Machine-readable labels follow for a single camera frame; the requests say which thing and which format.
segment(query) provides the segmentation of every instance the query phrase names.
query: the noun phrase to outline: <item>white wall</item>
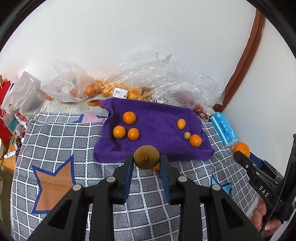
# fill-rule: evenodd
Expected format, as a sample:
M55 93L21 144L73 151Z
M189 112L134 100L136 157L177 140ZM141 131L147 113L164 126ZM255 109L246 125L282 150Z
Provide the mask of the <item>white wall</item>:
M253 63L224 112L251 152L284 174L296 133L296 59L266 20Z
M163 43L180 68L226 83L254 15L246 0L47 0L1 51L0 73L11 78L26 70L49 80L62 60L96 77L100 66Z

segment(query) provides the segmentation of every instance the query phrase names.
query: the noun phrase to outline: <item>plastic bag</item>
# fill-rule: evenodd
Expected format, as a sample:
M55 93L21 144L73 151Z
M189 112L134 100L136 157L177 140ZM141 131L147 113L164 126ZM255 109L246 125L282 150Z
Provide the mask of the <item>plastic bag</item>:
M41 90L63 102L80 102L101 93L101 82L95 81L76 63L61 62L54 66L58 77L41 86Z
M128 91L128 99L166 103L197 111L222 104L225 88L225 84L215 82L211 77L179 70L174 57L162 44L130 55L99 79L105 96L114 96L118 91L115 88L120 88Z
M23 72L6 93L1 108L8 114L23 116L29 121L39 112L44 101L40 81L28 72Z

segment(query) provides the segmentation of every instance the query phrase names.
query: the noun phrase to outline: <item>human hand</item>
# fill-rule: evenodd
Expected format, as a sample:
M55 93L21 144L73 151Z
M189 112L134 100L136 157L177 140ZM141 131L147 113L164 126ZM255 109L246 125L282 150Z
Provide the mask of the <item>human hand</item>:
M266 204L264 200L260 198L257 208L254 209L253 215L250 218L250 221L258 231L260 231L260 229L263 227L262 218L266 214L266 211L267 211ZM280 226L281 226L281 222L278 219L276 218L271 219L265 226L266 233L264 237L269 237L273 235Z

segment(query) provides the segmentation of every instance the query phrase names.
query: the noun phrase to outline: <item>metal bolt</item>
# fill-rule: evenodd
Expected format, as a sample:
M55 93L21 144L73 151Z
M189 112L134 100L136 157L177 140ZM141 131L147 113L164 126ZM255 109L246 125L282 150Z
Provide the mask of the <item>metal bolt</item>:
M111 177L107 177L107 182L112 183L116 180L116 178L114 176Z
M180 181L180 182L185 182L185 181L187 181L187 177L184 177L184 176L180 176L180 177L178 177L178 180Z
M81 189L81 185L80 184L75 184L72 188L73 188L74 191L78 191L78 190Z
M214 184L212 186L212 188L215 190L215 191L219 191L221 189L221 187L218 185L218 184Z

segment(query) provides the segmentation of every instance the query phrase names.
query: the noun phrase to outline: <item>wooden trim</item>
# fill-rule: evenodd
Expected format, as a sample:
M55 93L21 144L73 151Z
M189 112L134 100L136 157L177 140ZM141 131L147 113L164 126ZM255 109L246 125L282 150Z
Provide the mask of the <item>wooden trim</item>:
M256 10L252 30L247 45L242 53L242 56L237 64L237 67L233 75L231 76L230 80L228 81L225 87L223 93L223 105L214 105L214 111L222 112L225 109L225 107L237 91L238 87L240 86L241 82L243 81L257 52L259 43L261 41L264 24L265 16L259 10Z

